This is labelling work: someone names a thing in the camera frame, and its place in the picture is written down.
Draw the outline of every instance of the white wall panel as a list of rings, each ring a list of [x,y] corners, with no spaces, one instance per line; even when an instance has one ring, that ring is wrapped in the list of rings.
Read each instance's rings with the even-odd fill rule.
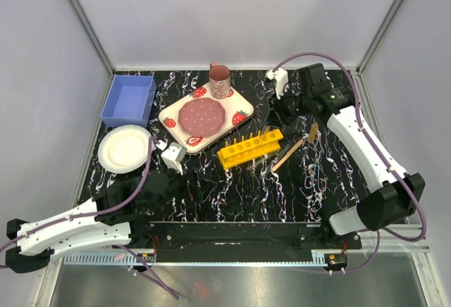
[[[449,301],[450,1],[405,0],[364,72],[389,151],[426,181],[426,238]]]
[[[0,244],[69,208],[107,84],[66,0],[1,0]],[[41,274],[0,269],[0,305],[28,306]]]
[[[117,68],[162,69],[269,67],[301,51],[356,65],[393,0],[80,1]]]

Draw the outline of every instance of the white plate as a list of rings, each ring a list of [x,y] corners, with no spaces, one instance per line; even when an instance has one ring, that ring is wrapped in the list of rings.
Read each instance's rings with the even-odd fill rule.
[[[109,132],[99,145],[100,165],[112,173],[127,173],[147,160],[148,132],[137,125],[124,125]]]

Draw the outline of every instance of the yellow test tube rack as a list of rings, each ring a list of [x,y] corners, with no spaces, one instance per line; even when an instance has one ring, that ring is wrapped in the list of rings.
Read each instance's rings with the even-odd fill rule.
[[[233,166],[279,150],[280,145],[278,141],[282,138],[283,135],[279,129],[270,131],[262,136],[252,137],[251,134],[251,138],[247,140],[223,147],[218,151],[218,157],[224,170],[227,170]]]

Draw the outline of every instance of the wooden skewer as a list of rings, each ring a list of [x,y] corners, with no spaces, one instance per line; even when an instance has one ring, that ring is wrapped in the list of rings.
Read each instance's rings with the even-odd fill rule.
[[[299,140],[288,152],[287,154],[284,155],[284,157],[282,157],[282,159],[280,159],[277,164],[274,165],[274,167],[272,168],[272,171],[275,172],[279,169],[279,167],[282,166],[282,164],[284,162],[287,161],[287,159],[289,159],[289,157],[291,157],[292,154],[294,154],[294,152],[296,152],[296,150],[302,145],[302,143],[304,143],[304,140],[301,139]]]

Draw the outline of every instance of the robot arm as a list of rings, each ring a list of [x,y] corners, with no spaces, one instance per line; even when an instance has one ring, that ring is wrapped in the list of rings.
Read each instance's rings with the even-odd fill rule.
[[[359,127],[352,91],[346,87],[332,89],[323,65],[314,64],[298,70],[305,91],[303,95],[279,97],[283,95],[283,88],[288,83],[285,77],[287,74],[279,70],[274,73],[269,71],[266,75],[268,79],[276,81],[276,90],[279,90],[277,99],[272,100],[273,107],[281,114],[279,118],[290,122],[299,115],[315,115],[346,146],[363,173],[371,192],[356,206],[324,217],[328,220],[333,233],[344,235],[365,229],[377,231],[412,215],[415,212],[412,200],[393,172],[404,176],[403,180],[417,200],[420,199],[425,187],[423,177],[418,173],[409,175],[395,161],[366,124],[361,113],[363,128],[381,150],[382,155],[390,161],[392,167],[386,168]]]
[[[22,237],[16,247],[6,251],[6,265],[17,273],[32,272],[74,251],[96,249],[112,245],[146,244],[152,237],[148,220],[140,209],[158,199],[149,184],[124,208],[114,213],[95,215],[107,208],[123,202],[136,188],[139,178],[132,178],[112,185],[97,197],[45,220],[28,223],[23,220],[10,220],[7,235],[12,240]],[[94,213],[92,216],[70,219],[78,213]],[[36,227],[48,225],[59,219],[62,222],[43,228],[29,235]]]

